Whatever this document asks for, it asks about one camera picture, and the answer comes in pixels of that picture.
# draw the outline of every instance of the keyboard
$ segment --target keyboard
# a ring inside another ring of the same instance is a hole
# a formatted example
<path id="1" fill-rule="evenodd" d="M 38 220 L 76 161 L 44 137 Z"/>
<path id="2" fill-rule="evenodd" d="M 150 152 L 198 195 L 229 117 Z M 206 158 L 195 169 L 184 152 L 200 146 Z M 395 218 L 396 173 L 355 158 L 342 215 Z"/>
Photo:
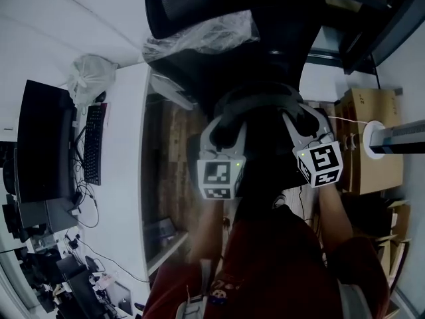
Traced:
<path id="1" fill-rule="evenodd" d="M 84 140 L 84 180 L 100 185 L 102 133 L 107 104 L 91 105 L 87 109 L 86 137 Z"/>

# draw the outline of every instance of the white desk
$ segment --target white desk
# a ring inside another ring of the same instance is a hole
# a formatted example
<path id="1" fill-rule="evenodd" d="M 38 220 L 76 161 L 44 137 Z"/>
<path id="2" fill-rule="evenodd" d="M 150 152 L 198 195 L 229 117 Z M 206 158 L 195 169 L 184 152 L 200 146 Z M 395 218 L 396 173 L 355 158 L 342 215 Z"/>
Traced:
<path id="1" fill-rule="evenodd" d="M 150 69 L 145 63 L 122 68 L 117 70 L 116 82 L 107 90 L 105 102 L 108 103 L 109 115 L 106 116 L 107 125 L 102 136 L 101 186 L 93 185 L 100 220 L 93 229 L 78 224 L 81 241 L 146 281 L 187 237 L 186 233 L 179 233 L 159 256 L 153 261 L 146 261 L 141 193 L 155 192 L 144 190 L 141 185 L 141 143 L 149 77 Z M 82 116 L 80 130 L 85 122 L 86 117 Z M 89 226 L 94 225 L 97 219 L 94 202 L 86 197 L 80 209 L 82 214 L 78 219 Z M 75 228 L 70 229 L 68 236 L 73 239 L 76 232 Z M 146 303 L 149 283 L 135 280 L 113 262 L 95 255 L 82 244 L 77 252 L 83 260 L 86 255 L 100 259 L 106 271 L 131 290 L 132 302 Z"/>

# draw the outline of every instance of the computer monitor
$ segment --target computer monitor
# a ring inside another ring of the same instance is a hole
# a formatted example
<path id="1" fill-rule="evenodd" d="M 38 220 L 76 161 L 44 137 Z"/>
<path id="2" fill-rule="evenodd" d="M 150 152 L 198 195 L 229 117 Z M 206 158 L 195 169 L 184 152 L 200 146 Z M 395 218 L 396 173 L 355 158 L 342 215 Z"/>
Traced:
<path id="1" fill-rule="evenodd" d="M 27 81 L 15 157 L 21 203 L 72 197 L 70 142 L 75 114 L 67 90 Z"/>

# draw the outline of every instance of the person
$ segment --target person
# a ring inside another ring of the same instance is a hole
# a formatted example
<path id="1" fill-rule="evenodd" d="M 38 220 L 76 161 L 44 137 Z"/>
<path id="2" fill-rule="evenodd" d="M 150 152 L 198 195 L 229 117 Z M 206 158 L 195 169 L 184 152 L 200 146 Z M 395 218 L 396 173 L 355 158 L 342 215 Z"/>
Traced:
<path id="1" fill-rule="evenodd" d="M 144 318 L 384 318 L 386 277 L 371 242 L 353 237 L 335 185 L 319 188 L 327 264 L 305 221 L 264 195 L 241 201 L 217 274 L 223 202 L 203 205 L 189 262 L 159 269 Z"/>

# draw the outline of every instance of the plastic bag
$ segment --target plastic bag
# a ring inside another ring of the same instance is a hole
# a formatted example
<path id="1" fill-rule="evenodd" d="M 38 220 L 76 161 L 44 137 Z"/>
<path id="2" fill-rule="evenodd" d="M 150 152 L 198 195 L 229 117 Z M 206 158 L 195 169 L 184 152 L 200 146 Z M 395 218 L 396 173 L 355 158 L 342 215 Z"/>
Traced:
<path id="1" fill-rule="evenodd" d="M 218 54 L 247 41 L 259 40 L 257 27 L 248 10 L 204 21 L 166 39 L 149 35 L 143 44 L 142 55 L 146 62 L 151 62 L 185 49 Z"/>
<path id="2" fill-rule="evenodd" d="M 107 90 L 115 81 L 117 67 L 117 64 L 91 54 L 77 58 L 71 65 L 66 82 L 75 106 L 88 106 L 99 94 Z"/>

